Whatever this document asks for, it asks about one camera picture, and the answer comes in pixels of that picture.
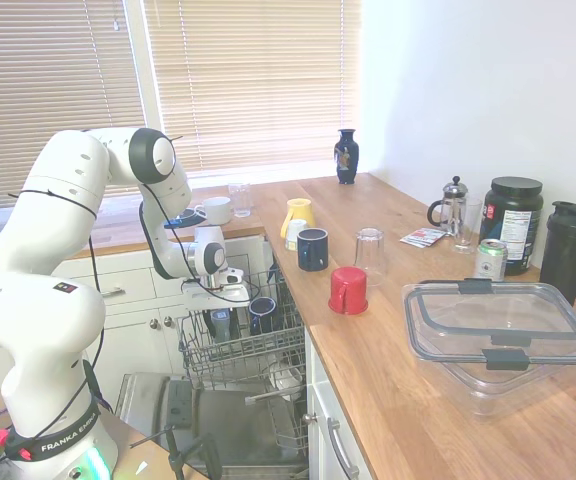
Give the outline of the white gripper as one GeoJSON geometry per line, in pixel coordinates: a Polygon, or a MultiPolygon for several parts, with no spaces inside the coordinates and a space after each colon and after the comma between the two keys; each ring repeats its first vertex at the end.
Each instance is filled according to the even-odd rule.
{"type": "Polygon", "coordinates": [[[211,311],[214,309],[230,309],[230,330],[239,330],[237,307],[250,304],[248,289],[241,283],[224,285],[222,289],[212,291],[204,288],[195,280],[184,280],[181,284],[182,304],[188,310],[203,310],[202,318],[211,337],[216,336],[212,322],[211,311]]]}

